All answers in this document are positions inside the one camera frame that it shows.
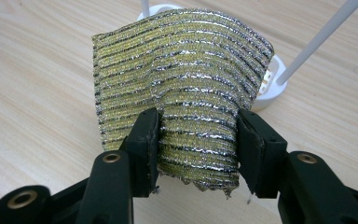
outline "white metal rod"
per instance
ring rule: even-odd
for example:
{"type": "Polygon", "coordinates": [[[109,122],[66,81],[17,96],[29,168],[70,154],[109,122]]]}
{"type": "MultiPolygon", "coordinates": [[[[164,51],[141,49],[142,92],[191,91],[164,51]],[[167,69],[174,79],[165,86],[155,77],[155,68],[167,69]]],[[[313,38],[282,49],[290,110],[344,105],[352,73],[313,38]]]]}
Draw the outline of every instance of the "white metal rod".
{"type": "Polygon", "coordinates": [[[144,18],[149,17],[150,16],[149,1],[141,0],[141,4],[142,4],[142,13],[144,13],[144,18]]]}
{"type": "Polygon", "coordinates": [[[278,85],[283,85],[289,77],[319,48],[322,43],[358,8],[358,0],[347,0],[339,11],[327,22],[319,33],[298,54],[286,70],[277,79],[278,85]]]}

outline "wooden table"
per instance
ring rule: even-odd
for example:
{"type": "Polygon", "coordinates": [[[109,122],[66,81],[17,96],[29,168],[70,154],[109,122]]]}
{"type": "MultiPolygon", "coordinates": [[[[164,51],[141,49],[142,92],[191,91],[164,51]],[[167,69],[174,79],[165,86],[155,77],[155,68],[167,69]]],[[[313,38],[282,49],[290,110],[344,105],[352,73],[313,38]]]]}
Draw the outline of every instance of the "wooden table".
{"type": "MultiPolygon", "coordinates": [[[[344,0],[170,3],[239,18],[288,65],[344,0]]],[[[56,193],[90,174],[102,152],[90,37],[135,21],[140,11],[135,0],[0,1],[0,198],[36,184],[56,193]]],[[[289,142],[289,151],[318,154],[358,189],[358,10],[259,115],[289,142]]],[[[167,176],[158,184],[159,195],[134,199],[136,223],[281,222],[276,200],[254,197],[246,204],[243,180],[229,200],[167,176]]]]}

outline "clamp jaw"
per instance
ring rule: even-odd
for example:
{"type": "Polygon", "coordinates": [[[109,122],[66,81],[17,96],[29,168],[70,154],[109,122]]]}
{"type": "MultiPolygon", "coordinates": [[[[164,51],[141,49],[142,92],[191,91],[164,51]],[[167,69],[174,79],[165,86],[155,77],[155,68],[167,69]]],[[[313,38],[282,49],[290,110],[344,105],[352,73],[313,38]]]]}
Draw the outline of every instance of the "clamp jaw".
{"type": "MultiPolygon", "coordinates": [[[[43,186],[16,189],[0,200],[0,223],[133,223],[132,197],[155,192],[158,112],[141,113],[120,149],[94,162],[89,178],[55,195],[43,186]]],[[[308,152],[287,142],[257,114],[240,110],[239,172],[258,198],[277,198],[282,223],[358,223],[358,191],[308,152]]]]}

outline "metallic fabric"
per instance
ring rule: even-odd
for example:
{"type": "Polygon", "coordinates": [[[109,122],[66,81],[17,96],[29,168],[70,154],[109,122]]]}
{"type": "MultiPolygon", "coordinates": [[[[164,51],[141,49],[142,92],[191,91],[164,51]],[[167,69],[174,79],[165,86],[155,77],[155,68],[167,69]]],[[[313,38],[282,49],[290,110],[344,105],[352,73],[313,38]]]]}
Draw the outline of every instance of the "metallic fabric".
{"type": "Polygon", "coordinates": [[[239,185],[236,117],[250,109],[273,47],[240,21],[176,9],[95,35],[95,99],[104,150],[137,116],[161,115],[158,168],[199,189],[239,185]]]}

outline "metal screw hole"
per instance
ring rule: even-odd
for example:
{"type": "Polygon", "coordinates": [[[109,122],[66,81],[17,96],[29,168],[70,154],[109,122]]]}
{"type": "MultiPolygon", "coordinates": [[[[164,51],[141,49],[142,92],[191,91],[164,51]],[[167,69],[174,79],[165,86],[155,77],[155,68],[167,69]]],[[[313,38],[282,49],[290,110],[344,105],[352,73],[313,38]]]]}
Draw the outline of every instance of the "metal screw hole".
{"type": "Polygon", "coordinates": [[[307,153],[301,153],[297,155],[297,158],[305,163],[314,164],[318,162],[313,156],[307,153]]]}
{"type": "Polygon", "coordinates": [[[120,155],[116,153],[110,153],[103,157],[104,162],[116,162],[120,160],[120,155]]]}
{"type": "Polygon", "coordinates": [[[7,207],[9,207],[11,209],[22,208],[22,207],[30,204],[31,202],[33,202],[36,199],[36,197],[37,197],[36,191],[34,191],[32,189],[25,190],[23,192],[16,194],[14,197],[12,197],[7,202],[7,207]]]}

